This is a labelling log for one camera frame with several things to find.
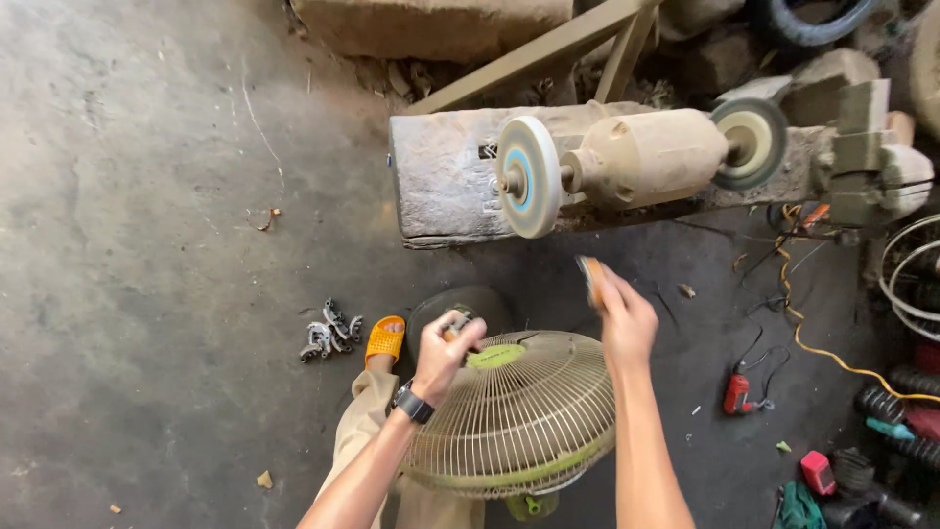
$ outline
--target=bench grinder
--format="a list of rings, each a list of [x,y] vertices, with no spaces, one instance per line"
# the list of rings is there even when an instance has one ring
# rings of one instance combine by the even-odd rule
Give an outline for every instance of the bench grinder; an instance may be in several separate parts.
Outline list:
[[[776,105],[751,98],[722,104],[710,119],[693,109],[605,118],[560,156],[541,121],[522,116],[499,136],[496,180],[509,225],[534,239],[554,228],[563,201],[619,211],[692,197],[709,182],[738,191],[763,184],[786,142]]]

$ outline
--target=foot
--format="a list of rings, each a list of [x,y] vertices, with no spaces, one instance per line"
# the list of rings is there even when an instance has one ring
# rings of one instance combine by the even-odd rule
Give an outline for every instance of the foot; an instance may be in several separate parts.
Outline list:
[[[405,330],[405,326],[401,323],[390,323],[384,327],[383,330],[389,332],[402,332]],[[392,365],[395,363],[395,357],[392,355],[377,354],[368,357],[366,360],[366,369],[369,371],[377,371],[379,373],[391,373]]]

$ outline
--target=wristwatch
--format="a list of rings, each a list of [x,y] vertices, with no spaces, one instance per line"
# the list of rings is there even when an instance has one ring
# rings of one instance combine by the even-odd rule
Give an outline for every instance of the wristwatch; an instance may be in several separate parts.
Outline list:
[[[400,408],[412,421],[419,425],[425,424],[434,413],[434,408],[421,400],[421,398],[411,391],[411,385],[414,380],[409,380],[404,386],[395,393],[395,399],[392,400],[392,409]]]

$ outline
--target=hand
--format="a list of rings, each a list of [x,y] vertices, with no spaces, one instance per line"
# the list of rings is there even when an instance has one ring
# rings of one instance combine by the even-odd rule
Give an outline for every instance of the hand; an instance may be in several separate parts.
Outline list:
[[[461,368],[467,351],[486,335],[486,323],[477,318],[463,326],[457,339],[445,342],[442,337],[444,329],[460,317],[460,312],[448,311],[421,331],[412,393],[434,408],[444,402],[447,388]]]
[[[603,355],[611,376],[637,367],[648,368],[659,318],[652,305],[630,283],[602,264],[603,279],[596,281],[603,306]]]

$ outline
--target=green cloth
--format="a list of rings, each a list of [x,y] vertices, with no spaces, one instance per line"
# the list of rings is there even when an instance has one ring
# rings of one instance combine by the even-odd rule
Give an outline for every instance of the green cloth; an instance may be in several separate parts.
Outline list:
[[[823,513],[806,485],[791,481],[783,488],[783,506],[774,528],[826,529]]]

